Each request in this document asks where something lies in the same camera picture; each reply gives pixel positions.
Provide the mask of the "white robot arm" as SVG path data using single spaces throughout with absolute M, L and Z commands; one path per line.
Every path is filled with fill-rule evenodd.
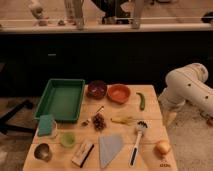
M 213 88 L 205 84 L 208 70 L 201 63 L 192 63 L 170 71 L 166 87 L 158 97 L 163 125 L 169 126 L 186 101 L 213 117 Z

